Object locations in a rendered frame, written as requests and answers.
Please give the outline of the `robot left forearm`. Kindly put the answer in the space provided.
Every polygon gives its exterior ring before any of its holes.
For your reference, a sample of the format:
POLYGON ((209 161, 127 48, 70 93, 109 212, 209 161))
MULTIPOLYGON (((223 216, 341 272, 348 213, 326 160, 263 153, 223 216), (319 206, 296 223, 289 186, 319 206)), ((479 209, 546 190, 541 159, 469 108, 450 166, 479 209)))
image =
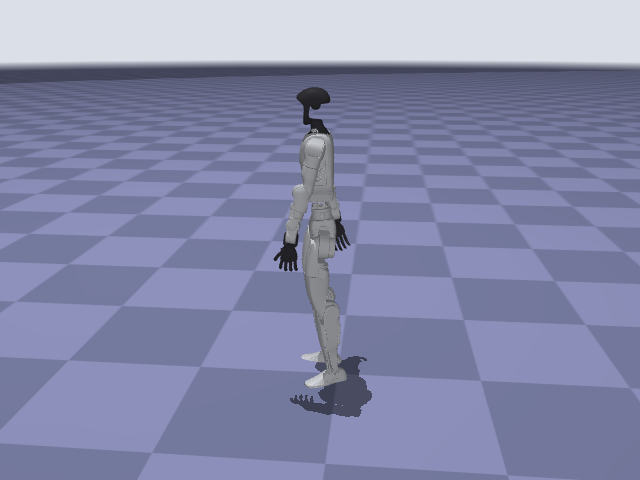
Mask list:
POLYGON ((288 216, 290 220, 286 223, 286 243, 295 244, 296 242, 300 222, 303 220, 304 213, 307 212, 308 195, 307 189, 303 187, 297 188, 294 192, 294 203, 290 205, 291 210, 288 216))

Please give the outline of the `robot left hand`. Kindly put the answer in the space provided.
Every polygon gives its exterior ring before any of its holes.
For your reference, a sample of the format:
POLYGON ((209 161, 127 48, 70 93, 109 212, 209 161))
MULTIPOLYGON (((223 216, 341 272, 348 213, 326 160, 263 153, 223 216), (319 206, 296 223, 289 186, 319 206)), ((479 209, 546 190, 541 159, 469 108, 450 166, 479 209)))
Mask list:
POLYGON ((295 250, 295 247, 297 247, 298 245, 298 233, 296 236, 296 242, 295 244, 291 244, 291 243, 286 243, 285 242, 285 237, 286 237, 286 232, 284 234, 284 240, 283 240, 283 245, 284 247, 281 248, 281 251, 274 257, 274 261, 277 261, 277 259, 280 257, 280 264, 279 264, 279 269, 282 269, 282 265, 284 262, 284 270, 287 271, 287 263, 289 262, 289 271, 292 271, 292 262, 294 262, 294 270, 297 271, 297 252, 295 250))

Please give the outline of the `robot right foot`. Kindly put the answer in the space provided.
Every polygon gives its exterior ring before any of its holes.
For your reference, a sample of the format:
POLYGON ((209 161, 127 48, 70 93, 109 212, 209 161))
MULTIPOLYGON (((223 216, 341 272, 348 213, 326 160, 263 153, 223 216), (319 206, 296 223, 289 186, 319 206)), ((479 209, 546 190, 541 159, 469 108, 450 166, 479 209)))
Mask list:
MULTIPOLYGON (((302 359, 305 360, 309 360, 309 361, 314 361, 314 362, 324 362, 324 356, 321 355, 322 354, 322 350, 316 353, 310 353, 310 354, 303 354, 301 356, 302 359)), ((338 364, 341 363, 341 358, 340 355, 337 353, 337 362, 338 364)))

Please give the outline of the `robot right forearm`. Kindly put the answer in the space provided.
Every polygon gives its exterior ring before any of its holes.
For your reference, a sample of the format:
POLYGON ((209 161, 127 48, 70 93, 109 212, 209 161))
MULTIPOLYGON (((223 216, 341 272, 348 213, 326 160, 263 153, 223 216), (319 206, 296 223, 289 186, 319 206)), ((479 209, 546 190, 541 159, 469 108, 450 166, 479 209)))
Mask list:
POLYGON ((326 204, 331 207, 331 213, 332 213, 334 219, 336 220, 336 219, 340 218, 340 212, 339 212, 339 202, 336 200, 337 196, 336 196, 335 190, 336 190, 336 188, 335 188, 335 184, 334 184, 333 201, 326 202, 326 204))

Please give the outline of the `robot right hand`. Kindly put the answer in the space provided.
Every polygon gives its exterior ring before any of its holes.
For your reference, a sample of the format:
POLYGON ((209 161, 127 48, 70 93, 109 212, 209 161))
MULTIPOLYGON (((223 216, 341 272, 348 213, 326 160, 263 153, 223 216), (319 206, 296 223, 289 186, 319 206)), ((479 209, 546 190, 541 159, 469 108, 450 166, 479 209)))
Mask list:
MULTIPOLYGON (((339 211, 340 212, 340 211, 339 211)), ((341 248, 340 242, 339 242, 339 238, 340 241, 342 243, 342 246, 346 249, 347 247, 345 246, 345 243, 343 241, 342 235, 345 239, 345 242, 350 246, 351 244, 349 243, 349 241, 347 240, 346 234, 345 234, 345 229, 343 227, 343 225, 340 223, 341 221, 341 214, 340 214, 340 218, 335 220, 336 223, 336 242, 337 242, 337 246, 339 247, 339 249, 342 251, 343 249, 341 248), (339 238, 338 238, 339 237, 339 238)), ((338 249, 336 248, 336 244, 335 244, 335 250, 338 251, 338 249)))

